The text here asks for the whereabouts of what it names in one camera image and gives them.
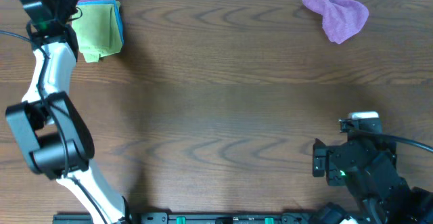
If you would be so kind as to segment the green microfiber cloth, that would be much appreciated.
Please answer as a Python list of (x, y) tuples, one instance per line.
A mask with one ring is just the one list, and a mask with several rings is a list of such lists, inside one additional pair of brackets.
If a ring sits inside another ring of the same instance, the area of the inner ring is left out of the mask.
[(80, 12), (72, 27), (78, 39), (79, 51), (87, 63), (98, 62), (100, 58), (120, 53), (122, 43), (114, 13), (115, 5), (77, 5)]

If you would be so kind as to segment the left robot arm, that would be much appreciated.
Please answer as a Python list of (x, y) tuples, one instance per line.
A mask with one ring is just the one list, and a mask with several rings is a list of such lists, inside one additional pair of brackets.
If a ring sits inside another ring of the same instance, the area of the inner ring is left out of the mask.
[(93, 157), (85, 122), (71, 102), (70, 79), (78, 40), (70, 22), (80, 0), (19, 0), (30, 20), (27, 37), (36, 58), (29, 90), (5, 118), (29, 169), (71, 191), (91, 223), (132, 223), (126, 199), (106, 181)]

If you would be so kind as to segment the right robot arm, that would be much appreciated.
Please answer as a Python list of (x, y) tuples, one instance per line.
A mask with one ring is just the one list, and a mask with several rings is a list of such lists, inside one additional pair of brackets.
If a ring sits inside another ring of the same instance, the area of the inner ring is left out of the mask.
[(342, 145), (313, 144), (313, 176), (329, 186), (344, 186), (364, 220), (371, 223), (431, 223), (432, 192), (409, 187), (396, 171), (388, 148), (379, 149), (367, 137)]

